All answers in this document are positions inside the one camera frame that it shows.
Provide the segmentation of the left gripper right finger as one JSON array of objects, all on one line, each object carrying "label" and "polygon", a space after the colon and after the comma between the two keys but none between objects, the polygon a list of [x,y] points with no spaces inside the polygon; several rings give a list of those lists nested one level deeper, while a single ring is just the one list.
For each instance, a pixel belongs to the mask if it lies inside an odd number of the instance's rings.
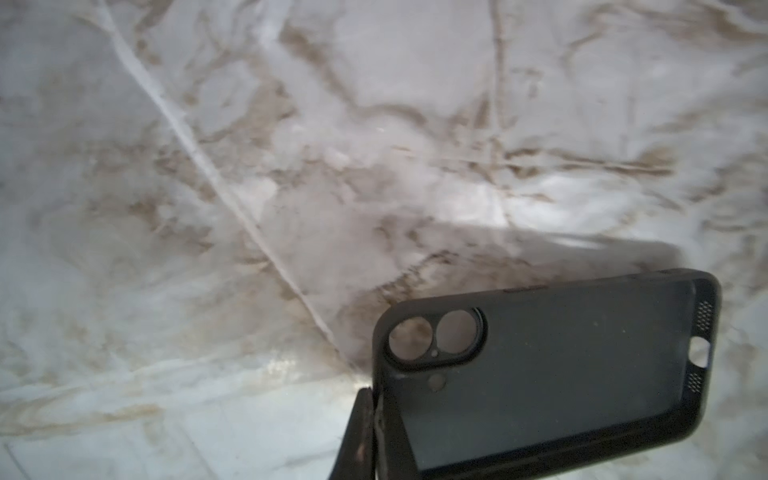
[{"label": "left gripper right finger", "polygon": [[377,478],[418,480],[420,473],[394,395],[381,390],[376,404]]}]

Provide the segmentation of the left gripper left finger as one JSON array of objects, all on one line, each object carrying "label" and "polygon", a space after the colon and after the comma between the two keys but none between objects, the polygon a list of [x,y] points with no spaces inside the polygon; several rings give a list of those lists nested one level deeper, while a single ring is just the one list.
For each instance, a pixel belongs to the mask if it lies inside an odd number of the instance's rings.
[{"label": "left gripper left finger", "polygon": [[329,480],[373,480],[375,473],[373,392],[357,392]]}]

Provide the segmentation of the black phone case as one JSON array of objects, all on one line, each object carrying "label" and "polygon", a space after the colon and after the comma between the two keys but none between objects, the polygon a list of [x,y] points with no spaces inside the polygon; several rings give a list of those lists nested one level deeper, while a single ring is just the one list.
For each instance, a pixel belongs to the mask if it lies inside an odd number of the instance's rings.
[{"label": "black phone case", "polygon": [[682,440],[703,416],[721,306],[671,269],[410,300],[373,334],[419,479],[530,479]]}]

